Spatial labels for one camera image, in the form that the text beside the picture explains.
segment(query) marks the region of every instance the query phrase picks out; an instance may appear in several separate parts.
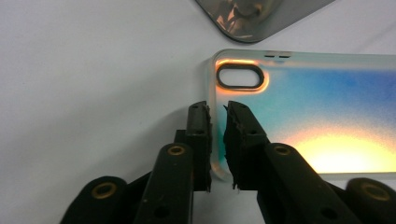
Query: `white surface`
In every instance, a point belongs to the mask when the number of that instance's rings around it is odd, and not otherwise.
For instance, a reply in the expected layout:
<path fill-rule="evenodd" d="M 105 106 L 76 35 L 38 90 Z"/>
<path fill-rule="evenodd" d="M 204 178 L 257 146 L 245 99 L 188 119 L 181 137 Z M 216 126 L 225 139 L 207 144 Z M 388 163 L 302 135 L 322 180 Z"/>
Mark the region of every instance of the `white surface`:
<path fill-rule="evenodd" d="M 205 99 L 218 50 L 396 54 L 395 11 L 337 0 L 242 45 L 193 0 L 0 1 L 0 223 L 57 223 L 96 177 L 148 172 Z M 263 223 L 255 193 L 216 179 L 195 194 L 193 220 Z"/>

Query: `metal object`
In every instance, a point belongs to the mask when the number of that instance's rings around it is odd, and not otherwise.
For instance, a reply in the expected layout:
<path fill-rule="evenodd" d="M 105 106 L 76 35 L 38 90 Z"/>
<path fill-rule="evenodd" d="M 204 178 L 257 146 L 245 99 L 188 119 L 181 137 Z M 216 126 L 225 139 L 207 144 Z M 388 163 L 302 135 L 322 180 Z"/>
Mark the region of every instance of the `metal object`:
<path fill-rule="evenodd" d="M 196 0 L 232 40 L 255 43 L 334 0 Z"/>
<path fill-rule="evenodd" d="M 346 190 L 323 181 L 296 149 L 270 143 L 246 105 L 229 102 L 224 142 L 234 186 L 257 190 L 267 224 L 396 223 L 396 192 L 368 178 Z M 93 180 L 61 223 L 191 223 L 193 192 L 210 190 L 210 117 L 205 102 L 190 106 L 186 130 L 164 146 L 151 173 L 126 184 Z"/>

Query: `camera cutout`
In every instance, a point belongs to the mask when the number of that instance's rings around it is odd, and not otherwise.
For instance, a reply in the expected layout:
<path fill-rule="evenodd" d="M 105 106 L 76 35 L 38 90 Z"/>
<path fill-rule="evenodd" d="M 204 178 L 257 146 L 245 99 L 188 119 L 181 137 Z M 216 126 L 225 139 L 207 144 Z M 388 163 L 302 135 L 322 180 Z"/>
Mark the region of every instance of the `camera cutout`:
<path fill-rule="evenodd" d="M 224 64 L 217 72 L 221 87 L 226 89 L 257 89 L 264 82 L 262 70 L 252 64 Z"/>

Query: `gradient phone case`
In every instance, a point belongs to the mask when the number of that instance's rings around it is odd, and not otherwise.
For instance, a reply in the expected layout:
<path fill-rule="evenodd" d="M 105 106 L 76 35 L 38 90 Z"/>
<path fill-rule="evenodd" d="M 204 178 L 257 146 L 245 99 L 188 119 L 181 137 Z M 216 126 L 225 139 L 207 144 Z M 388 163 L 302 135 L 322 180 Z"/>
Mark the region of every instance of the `gradient phone case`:
<path fill-rule="evenodd" d="M 226 69 L 253 71 L 257 83 L 224 83 Z M 320 174 L 396 176 L 396 56 L 226 49 L 210 60 L 207 83 L 212 170 L 222 179 L 231 179 L 222 142 L 230 100 Z"/>

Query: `black plastic part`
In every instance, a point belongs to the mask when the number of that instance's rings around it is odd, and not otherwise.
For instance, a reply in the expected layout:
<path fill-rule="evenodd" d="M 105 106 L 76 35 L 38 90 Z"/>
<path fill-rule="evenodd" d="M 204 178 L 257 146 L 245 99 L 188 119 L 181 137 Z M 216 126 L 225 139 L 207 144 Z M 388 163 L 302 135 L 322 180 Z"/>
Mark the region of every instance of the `black plastic part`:
<path fill-rule="evenodd" d="M 92 195 L 95 187 L 105 183 L 114 184 L 113 188 L 116 186 L 114 193 L 106 198 L 95 198 Z M 81 193 L 70 204 L 61 223 L 109 224 L 120 222 L 121 210 L 123 209 L 125 199 L 124 193 L 126 189 L 126 182 L 117 177 L 103 176 L 91 181 L 84 187 L 84 189 L 82 189 Z"/>
<path fill-rule="evenodd" d="M 210 191 L 211 130 L 209 107 L 203 101 L 189 107 L 187 129 L 177 130 L 175 136 L 175 143 L 193 149 L 194 191 Z"/>
<path fill-rule="evenodd" d="M 192 149 L 184 144 L 161 149 L 134 224 L 191 223 L 192 157 Z"/>
<path fill-rule="evenodd" d="M 267 145 L 261 159 L 263 178 L 258 202 L 263 215 L 273 220 L 269 223 L 361 223 L 293 147 Z M 271 208 L 275 201 L 282 213 L 264 214 L 275 210 Z"/>
<path fill-rule="evenodd" d="M 248 106 L 230 101 L 224 133 L 226 159 L 233 174 L 233 186 L 243 190 L 259 188 L 259 157 L 269 144 L 267 134 Z"/>
<path fill-rule="evenodd" d="M 356 178 L 346 186 L 347 204 L 365 223 L 396 223 L 396 192 L 368 178 Z"/>
<path fill-rule="evenodd" d="M 143 193 L 149 182 L 151 173 L 142 175 L 134 182 L 128 184 L 125 193 L 125 203 L 122 211 L 121 223 L 132 223 L 136 217 L 137 209 L 142 201 Z"/>

